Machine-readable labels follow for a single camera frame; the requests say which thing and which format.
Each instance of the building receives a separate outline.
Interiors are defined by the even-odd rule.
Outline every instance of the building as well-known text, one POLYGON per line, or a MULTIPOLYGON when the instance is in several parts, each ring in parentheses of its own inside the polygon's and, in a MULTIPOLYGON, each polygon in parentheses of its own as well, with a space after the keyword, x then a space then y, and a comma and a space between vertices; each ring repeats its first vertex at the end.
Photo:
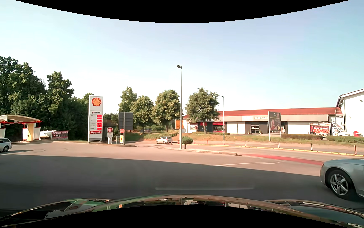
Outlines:
POLYGON ((344 113, 344 130, 364 136, 364 88, 339 96, 336 107, 344 113))
MULTIPOLYGON (((225 111, 226 132, 230 134, 268 134, 268 111, 281 113, 282 133, 309 134, 312 122, 336 122, 344 126, 340 107, 288 108, 264 110, 225 111)), ((204 131, 203 123, 192 123, 184 116, 185 132, 204 131)), ((223 132, 223 113, 219 120, 205 123, 207 132, 223 132)))

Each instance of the yellow curb marking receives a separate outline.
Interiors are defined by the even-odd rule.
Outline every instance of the yellow curb marking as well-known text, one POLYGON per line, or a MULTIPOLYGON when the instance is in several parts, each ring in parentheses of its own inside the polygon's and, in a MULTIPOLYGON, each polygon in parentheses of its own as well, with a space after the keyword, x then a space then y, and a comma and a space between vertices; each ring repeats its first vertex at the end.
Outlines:
MULTIPOLYGON (((231 146, 231 145, 207 145, 207 144, 194 144, 194 145, 218 146, 218 147, 230 147, 231 146)), ((335 154, 335 155, 348 155, 348 156, 364 157, 364 155, 355 155, 355 154, 347 154, 347 153, 337 153, 337 152, 327 152, 327 151, 310 151, 310 150, 300 150, 300 149, 286 149, 286 148, 276 148, 276 147, 253 147, 253 146, 235 146, 235 147, 264 148, 264 149, 276 149, 276 150, 285 150, 285 151, 304 151, 304 152, 315 152, 315 153, 327 153, 327 154, 335 154)))

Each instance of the round topiary bush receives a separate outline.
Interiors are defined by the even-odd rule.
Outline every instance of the round topiary bush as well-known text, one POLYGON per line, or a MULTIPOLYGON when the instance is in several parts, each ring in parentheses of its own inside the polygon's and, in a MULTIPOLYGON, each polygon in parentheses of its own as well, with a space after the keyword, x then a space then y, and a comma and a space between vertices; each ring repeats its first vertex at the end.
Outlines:
POLYGON ((192 143, 193 143, 193 139, 191 137, 187 137, 187 136, 182 137, 182 144, 185 145, 185 149, 186 149, 187 144, 192 144, 192 143))

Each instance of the pavement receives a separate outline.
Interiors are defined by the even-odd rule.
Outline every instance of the pavement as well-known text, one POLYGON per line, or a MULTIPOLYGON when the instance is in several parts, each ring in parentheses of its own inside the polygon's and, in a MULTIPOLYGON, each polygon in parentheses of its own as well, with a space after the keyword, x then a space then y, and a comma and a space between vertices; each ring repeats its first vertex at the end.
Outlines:
POLYGON ((232 156, 158 148, 178 145, 133 145, 14 145, 11 151, 0 153, 0 216, 71 198, 120 199, 158 194, 303 199, 364 212, 364 199, 340 199, 320 182, 321 162, 349 156, 195 145, 241 155, 232 156))
MULTIPOLYGON (((138 142, 139 144, 154 144, 155 141, 143 141, 138 142)), ((234 141, 194 141, 192 145, 217 145, 217 146, 249 146, 249 147, 270 147, 270 148, 284 148, 284 149, 298 149, 298 150, 310 150, 314 151, 327 151, 334 153, 347 153, 358 155, 364 155, 364 145, 358 147, 340 146, 340 145, 326 145, 326 144, 300 144, 300 143, 276 143, 276 142, 234 142, 234 141)))

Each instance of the black sign board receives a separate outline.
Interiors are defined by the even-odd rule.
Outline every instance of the black sign board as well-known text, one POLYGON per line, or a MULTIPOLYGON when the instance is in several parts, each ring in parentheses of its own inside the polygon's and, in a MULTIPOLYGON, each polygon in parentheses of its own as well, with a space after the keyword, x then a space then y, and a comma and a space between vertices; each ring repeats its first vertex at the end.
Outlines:
POLYGON ((119 112, 118 129, 131 131, 134 129, 134 115, 132 112, 119 112))
POLYGON ((269 111, 269 132, 280 132, 281 131, 281 113, 269 111))
POLYGON ((68 139, 68 131, 51 132, 52 140, 66 140, 68 139))

